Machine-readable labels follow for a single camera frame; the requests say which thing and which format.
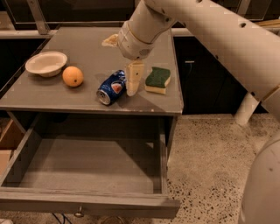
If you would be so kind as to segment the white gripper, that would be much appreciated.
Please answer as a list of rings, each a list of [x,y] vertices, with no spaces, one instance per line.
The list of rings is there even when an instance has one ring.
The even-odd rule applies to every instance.
[[[131,61],[125,67],[127,95],[133,96],[140,84],[144,74],[144,63],[141,60],[146,59],[154,48],[153,44],[146,44],[137,39],[129,28],[129,22],[126,21],[117,34],[113,34],[104,39],[102,46],[119,47],[122,55]]]

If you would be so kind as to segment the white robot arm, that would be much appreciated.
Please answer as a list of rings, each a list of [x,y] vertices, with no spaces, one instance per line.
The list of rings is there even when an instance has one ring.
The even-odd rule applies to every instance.
[[[280,116],[280,38],[211,0],[141,0],[121,30],[103,41],[130,60],[148,57],[180,22],[269,111]],[[238,224],[280,224],[280,133],[258,152]]]

